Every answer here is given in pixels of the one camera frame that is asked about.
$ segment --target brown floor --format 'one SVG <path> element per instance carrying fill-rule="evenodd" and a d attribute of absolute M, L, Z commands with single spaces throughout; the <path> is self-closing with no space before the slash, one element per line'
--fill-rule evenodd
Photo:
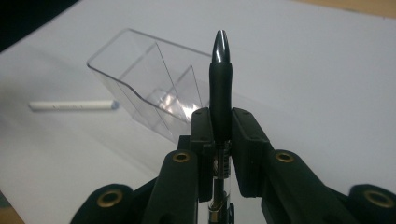
<path fill-rule="evenodd" d="M 0 224 L 24 224 L 15 209 L 0 191 Z"/>

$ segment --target transparent pen holder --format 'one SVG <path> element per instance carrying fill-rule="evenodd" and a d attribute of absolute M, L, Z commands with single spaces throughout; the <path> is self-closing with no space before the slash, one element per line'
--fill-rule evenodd
<path fill-rule="evenodd" d="M 132 29 L 88 60 L 114 97 L 141 124 L 178 141 L 190 134 L 191 113 L 208 104 L 196 75 L 208 76 L 210 55 Z"/>

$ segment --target pen grip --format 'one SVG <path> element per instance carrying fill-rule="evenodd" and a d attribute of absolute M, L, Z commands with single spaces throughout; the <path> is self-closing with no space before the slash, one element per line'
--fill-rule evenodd
<path fill-rule="evenodd" d="M 231 139 L 231 90 L 233 66 L 231 63 L 211 63 L 209 68 L 210 117 L 213 135 L 217 141 Z"/>

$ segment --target white cylindrical stick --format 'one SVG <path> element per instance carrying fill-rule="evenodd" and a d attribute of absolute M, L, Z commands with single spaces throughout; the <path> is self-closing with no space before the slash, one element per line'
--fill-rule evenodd
<path fill-rule="evenodd" d="M 34 101 L 29 103 L 34 110 L 107 110 L 117 109 L 116 101 Z"/>

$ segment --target pen tip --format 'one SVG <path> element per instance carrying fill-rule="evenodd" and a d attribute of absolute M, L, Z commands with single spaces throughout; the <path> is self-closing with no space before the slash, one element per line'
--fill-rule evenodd
<path fill-rule="evenodd" d="M 212 52 L 212 63 L 229 63 L 230 49 L 225 31 L 219 30 Z"/>

